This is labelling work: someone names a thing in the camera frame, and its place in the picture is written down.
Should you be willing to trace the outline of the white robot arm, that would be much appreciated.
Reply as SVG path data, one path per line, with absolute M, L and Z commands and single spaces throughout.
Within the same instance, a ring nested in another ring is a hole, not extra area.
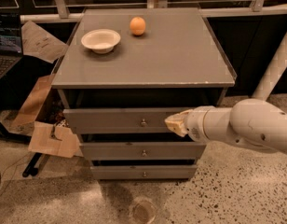
M 266 101 L 246 99 L 233 107 L 199 106 L 167 117 L 165 124 L 195 142 L 219 141 L 287 155 L 287 113 Z

